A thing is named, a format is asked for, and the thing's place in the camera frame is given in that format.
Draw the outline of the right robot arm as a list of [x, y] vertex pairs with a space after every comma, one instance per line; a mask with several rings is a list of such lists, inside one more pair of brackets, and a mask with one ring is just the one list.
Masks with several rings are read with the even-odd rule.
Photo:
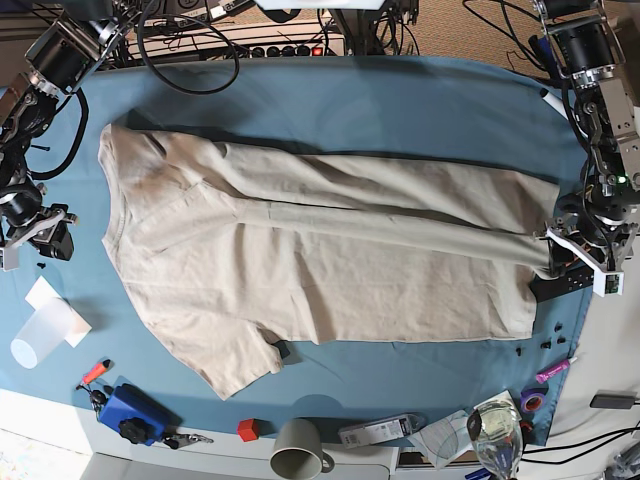
[[[82, 83], [126, 35], [130, 22], [108, 5], [89, 10], [64, 7], [25, 55], [29, 69], [18, 74], [1, 97], [1, 268], [19, 266], [19, 249], [68, 261], [74, 252], [69, 233], [77, 221], [67, 205], [45, 205], [45, 181], [62, 174], [74, 160], [86, 131], [89, 106]], [[68, 100], [80, 105], [80, 121], [65, 159], [37, 172], [26, 154]]]

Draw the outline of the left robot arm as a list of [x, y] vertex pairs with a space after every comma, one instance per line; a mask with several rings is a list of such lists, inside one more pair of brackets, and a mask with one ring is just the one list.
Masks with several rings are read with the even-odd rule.
[[562, 196], [559, 216], [546, 226], [550, 263], [559, 276], [582, 263], [592, 289], [623, 292], [623, 263], [639, 232], [639, 128], [636, 109], [616, 69], [625, 62], [601, 1], [537, 1], [549, 44], [545, 67], [561, 81], [558, 110], [568, 120], [586, 160], [579, 189]]

